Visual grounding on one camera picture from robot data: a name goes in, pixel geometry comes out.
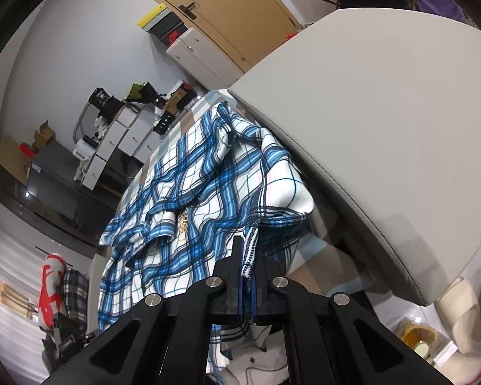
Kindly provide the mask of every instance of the black door handle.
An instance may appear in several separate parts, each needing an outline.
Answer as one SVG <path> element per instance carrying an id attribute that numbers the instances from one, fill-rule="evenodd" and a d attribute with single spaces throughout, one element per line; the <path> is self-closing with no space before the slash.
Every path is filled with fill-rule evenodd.
<path id="1" fill-rule="evenodd" d="M 190 3 L 187 7 L 185 7 L 183 4 L 181 4 L 178 8 L 191 20 L 194 20 L 196 18 L 196 15 L 191 11 L 191 8 L 195 6 L 196 3 Z"/>

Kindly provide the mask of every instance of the metal screw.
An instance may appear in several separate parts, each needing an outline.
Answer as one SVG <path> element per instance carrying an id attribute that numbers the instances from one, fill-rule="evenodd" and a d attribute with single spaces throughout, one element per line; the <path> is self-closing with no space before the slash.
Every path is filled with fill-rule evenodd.
<path id="1" fill-rule="evenodd" d="M 287 285 L 289 284 L 289 281 L 287 278 L 284 278 L 284 277 L 275 277 L 273 279 L 273 285 L 276 287 L 276 288 L 284 288 L 286 287 Z"/>
<path id="2" fill-rule="evenodd" d="M 349 297 L 346 294 L 337 294 L 333 297 L 335 304 L 337 305 L 347 305 L 349 304 Z"/>
<path id="3" fill-rule="evenodd" d="M 209 277 L 207 279 L 207 285 L 209 287 L 219 287 L 221 285 L 223 280 L 220 277 Z"/>
<path id="4" fill-rule="evenodd" d="M 159 294 L 149 294 L 145 298 L 146 305 L 149 305 L 150 307 L 154 307 L 155 305 L 159 305 L 161 301 L 162 301 L 162 297 L 160 297 Z"/>

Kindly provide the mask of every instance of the door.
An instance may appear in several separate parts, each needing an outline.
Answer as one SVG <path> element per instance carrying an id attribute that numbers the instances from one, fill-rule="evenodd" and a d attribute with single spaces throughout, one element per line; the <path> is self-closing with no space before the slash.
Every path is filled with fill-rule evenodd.
<path id="1" fill-rule="evenodd" d="M 165 1 L 188 27 L 200 29 L 245 72 L 299 27 L 280 0 Z"/>

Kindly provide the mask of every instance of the plaid shirt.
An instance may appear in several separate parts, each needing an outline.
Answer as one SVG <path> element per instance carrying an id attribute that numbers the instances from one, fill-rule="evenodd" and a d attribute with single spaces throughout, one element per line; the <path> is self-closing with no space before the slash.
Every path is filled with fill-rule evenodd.
<path id="1" fill-rule="evenodd" d="M 145 295 L 183 293 L 231 254 L 234 235 L 246 239 L 242 275 L 249 278 L 254 248 L 285 267 L 313 200 L 291 158 L 267 129 L 211 107 L 148 170 L 137 194 L 105 229 L 114 246 L 98 304 L 102 330 Z M 227 365 L 213 326 L 207 371 Z"/>

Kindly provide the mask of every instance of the slipper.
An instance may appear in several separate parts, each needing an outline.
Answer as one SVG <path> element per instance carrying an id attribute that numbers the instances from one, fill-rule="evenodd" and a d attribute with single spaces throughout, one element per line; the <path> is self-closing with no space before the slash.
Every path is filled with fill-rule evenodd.
<path id="1" fill-rule="evenodd" d="M 454 353 L 442 366 L 435 366 L 454 385 L 466 385 L 481 372 L 481 358 Z"/>
<path id="2" fill-rule="evenodd" d="M 460 353 L 469 353 L 481 337 L 481 313 L 470 283 L 460 277 L 435 302 L 436 310 Z"/>

